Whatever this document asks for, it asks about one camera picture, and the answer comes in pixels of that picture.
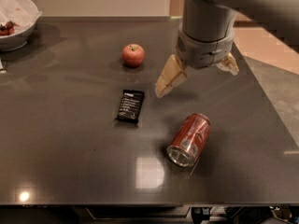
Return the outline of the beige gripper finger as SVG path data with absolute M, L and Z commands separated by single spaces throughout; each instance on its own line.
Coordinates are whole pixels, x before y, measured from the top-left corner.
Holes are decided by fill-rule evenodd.
M 155 93 L 158 98 L 162 98 L 179 86 L 189 77 L 187 66 L 182 63 L 177 54 L 172 54 L 158 77 L 155 84 Z
M 236 76 L 239 73 L 239 68 L 236 63 L 235 57 L 232 53 L 228 53 L 225 58 L 223 58 L 216 66 L 224 72 L 229 72 L 233 76 Z

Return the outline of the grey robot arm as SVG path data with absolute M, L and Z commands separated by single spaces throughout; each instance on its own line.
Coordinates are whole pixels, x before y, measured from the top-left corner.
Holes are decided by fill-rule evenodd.
M 161 98 L 188 78 L 187 69 L 217 66 L 237 75 L 231 53 L 237 13 L 252 19 L 291 49 L 299 50 L 299 0 L 184 0 L 176 52 L 155 84 Z

